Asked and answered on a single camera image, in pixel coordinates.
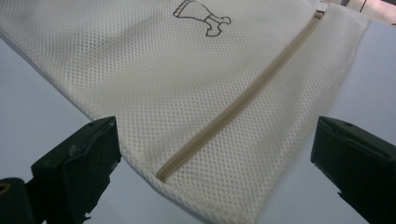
beige zipper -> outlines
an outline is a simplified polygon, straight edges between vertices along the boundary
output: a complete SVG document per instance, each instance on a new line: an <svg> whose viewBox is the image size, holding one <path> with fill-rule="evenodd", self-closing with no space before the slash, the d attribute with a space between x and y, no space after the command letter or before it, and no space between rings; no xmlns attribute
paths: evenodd
<svg viewBox="0 0 396 224"><path fill-rule="evenodd" d="M156 176L162 182L184 163L186 163L195 153L197 153L210 139L222 130L231 120L233 120L262 90L264 86L274 77L283 65L292 57L297 49L305 42L310 34L315 30L319 20L323 17L327 4L320 3L317 12L305 28L291 41L288 46L276 57L276 59L256 78L256 80L217 118L208 126L195 135L179 152L177 152L163 167Z"/></svg>

mesh laundry bag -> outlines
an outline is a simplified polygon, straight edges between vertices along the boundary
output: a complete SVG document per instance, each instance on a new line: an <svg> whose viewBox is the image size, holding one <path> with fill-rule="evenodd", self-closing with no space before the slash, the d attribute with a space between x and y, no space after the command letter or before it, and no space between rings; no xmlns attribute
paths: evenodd
<svg viewBox="0 0 396 224"><path fill-rule="evenodd" d="M3 0L0 32L122 155L218 223L254 223L369 20L317 0Z"/></svg>

zipper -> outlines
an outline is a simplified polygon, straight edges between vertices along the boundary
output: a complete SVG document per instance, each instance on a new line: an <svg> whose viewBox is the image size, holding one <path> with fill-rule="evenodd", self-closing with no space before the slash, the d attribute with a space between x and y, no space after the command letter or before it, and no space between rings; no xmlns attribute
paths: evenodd
<svg viewBox="0 0 396 224"><path fill-rule="evenodd" d="M195 153L197 153L210 139L219 133L229 124L250 102L262 91L267 83L279 72L279 70L289 61L294 53L300 48L305 40L318 26L318 22L324 16L327 3L320 2L318 10L312 20L305 28L286 46L286 48L276 57L276 59L259 75L253 83L217 118L208 126L195 135L184 147L172 156L158 170L156 177L163 183L166 179L185 164Z"/></svg>

black line drawing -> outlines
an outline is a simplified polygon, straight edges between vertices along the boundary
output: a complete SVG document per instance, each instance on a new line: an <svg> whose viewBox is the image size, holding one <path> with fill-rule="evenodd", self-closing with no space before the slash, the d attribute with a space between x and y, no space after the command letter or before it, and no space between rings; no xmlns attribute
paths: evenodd
<svg viewBox="0 0 396 224"><path fill-rule="evenodd" d="M227 25L231 23L231 19L229 17L217 17L204 5L195 0L185 0L180 4L180 6L178 6L173 15L181 19L194 19L205 22L209 25L209 28L207 28L206 31L206 36L220 35L220 26L223 23Z"/></svg>

white table surface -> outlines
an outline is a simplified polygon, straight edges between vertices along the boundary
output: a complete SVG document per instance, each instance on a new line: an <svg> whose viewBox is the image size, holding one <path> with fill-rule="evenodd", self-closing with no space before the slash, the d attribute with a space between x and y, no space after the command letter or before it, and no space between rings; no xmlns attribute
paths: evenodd
<svg viewBox="0 0 396 224"><path fill-rule="evenodd" d="M373 21L327 116L396 145L396 29ZM30 166L89 120L0 40L0 179ZM309 161L312 137L280 179L258 223L367 223ZM152 189L125 161L86 223L202 223Z"/></svg>

